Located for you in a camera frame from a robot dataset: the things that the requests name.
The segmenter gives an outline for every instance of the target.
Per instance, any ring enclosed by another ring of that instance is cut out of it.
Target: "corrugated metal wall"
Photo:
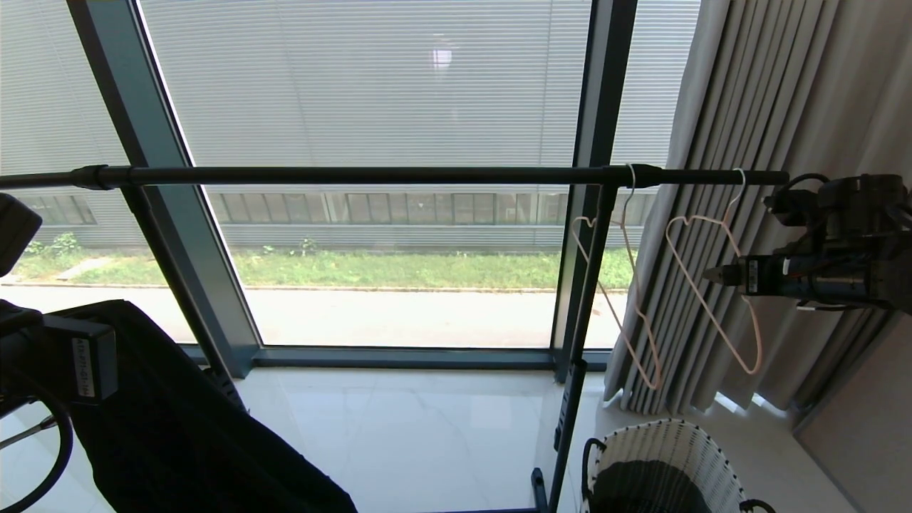
[[[141,4],[200,165],[572,161],[588,0]],[[698,5],[699,0],[640,0],[617,162],[664,164]],[[4,0],[0,37],[0,172],[125,163],[66,3]],[[436,188],[461,190],[468,189]],[[143,244],[117,193],[41,194],[85,195],[98,220],[97,226],[48,226],[42,238],[72,231],[87,246]],[[556,247],[562,237],[560,226],[223,226],[231,246],[296,244],[302,230],[343,246],[360,240],[362,246]],[[619,238],[609,241],[619,243]]]

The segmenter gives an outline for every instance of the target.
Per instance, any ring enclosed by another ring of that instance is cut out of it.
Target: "basket handle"
[[[754,508],[761,508],[763,511],[766,511],[766,513],[776,513],[776,510],[773,509],[772,506],[758,498],[749,498],[741,502],[741,511],[753,512]]]
[[[592,451],[592,446],[598,445],[599,450],[604,451],[607,449],[605,445],[598,438],[589,438],[586,440],[586,447],[583,448],[583,498],[592,501],[592,491],[589,490],[589,452]]]

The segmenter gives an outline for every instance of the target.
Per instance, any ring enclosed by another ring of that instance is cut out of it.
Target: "grass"
[[[24,259],[26,279],[51,279],[74,266],[84,254],[67,262]],[[151,256],[109,256],[104,267],[70,280],[79,284],[164,285]],[[414,288],[555,288],[560,255],[370,254],[320,252],[308,256],[233,252],[238,275],[250,286],[414,287]],[[602,282],[626,288],[632,277],[624,249],[605,252]]]

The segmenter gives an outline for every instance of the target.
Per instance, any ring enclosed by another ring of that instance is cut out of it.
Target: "laundry basket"
[[[591,455],[592,448],[598,451]],[[737,513],[745,500],[728,459],[699,426],[666,419],[619,429],[586,442],[584,513]]]

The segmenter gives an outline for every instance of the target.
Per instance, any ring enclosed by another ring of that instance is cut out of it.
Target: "white label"
[[[756,260],[748,260],[747,263],[747,291],[751,294],[757,293],[757,280],[760,269]]]
[[[95,397],[92,349],[88,340],[73,339],[73,364],[76,366],[76,393],[82,397]]]

